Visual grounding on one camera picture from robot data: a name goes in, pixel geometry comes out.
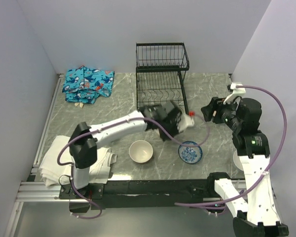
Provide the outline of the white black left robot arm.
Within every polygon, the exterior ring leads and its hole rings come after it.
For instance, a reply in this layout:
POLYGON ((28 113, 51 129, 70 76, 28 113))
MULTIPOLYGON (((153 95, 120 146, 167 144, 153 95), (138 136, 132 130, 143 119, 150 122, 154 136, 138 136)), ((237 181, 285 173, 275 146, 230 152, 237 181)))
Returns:
POLYGON ((73 185, 71 192, 84 198, 89 192, 89 170, 98 160, 97 150, 127 135, 159 129, 160 138, 169 140, 185 131, 190 117, 173 101, 164 105, 143 106, 121 118, 88 126, 77 125, 70 140, 69 151, 73 157, 73 185))

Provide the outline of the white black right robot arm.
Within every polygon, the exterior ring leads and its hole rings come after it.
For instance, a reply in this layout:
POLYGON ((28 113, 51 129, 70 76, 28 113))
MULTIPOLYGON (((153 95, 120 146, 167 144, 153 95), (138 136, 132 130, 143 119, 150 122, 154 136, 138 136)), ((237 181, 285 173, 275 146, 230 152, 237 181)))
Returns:
POLYGON ((237 237, 287 237, 289 228, 277 213, 270 173, 268 139, 259 130, 261 104, 255 99, 244 98, 238 103, 213 97, 201 109, 205 121, 225 123, 232 131, 232 141, 239 157, 247 188, 247 199, 233 200, 238 192, 228 175, 211 173, 206 185, 212 197, 220 195, 233 216, 233 230, 237 237))

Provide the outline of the blue white patterned bowl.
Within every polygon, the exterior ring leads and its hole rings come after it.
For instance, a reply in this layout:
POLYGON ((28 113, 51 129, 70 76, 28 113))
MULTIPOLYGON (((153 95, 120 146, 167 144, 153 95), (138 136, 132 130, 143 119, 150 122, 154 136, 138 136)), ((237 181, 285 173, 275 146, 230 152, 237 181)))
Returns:
POLYGON ((186 147, 183 145, 179 145, 178 147, 178 155, 182 161, 188 164, 196 164, 202 160, 203 151, 197 143, 193 141, 185 141, 184 145, 195 145, 195 147, 186 147))

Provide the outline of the black wire dish rack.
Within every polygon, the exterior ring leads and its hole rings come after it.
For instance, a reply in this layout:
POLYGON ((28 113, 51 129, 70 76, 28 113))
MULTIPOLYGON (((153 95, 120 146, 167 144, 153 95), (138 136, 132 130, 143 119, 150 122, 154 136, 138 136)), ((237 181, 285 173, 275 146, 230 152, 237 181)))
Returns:
POLYGON ((184 80, 189 58, 183 42, 136 44, 137 108, 174 101, 188 113, 184 80))

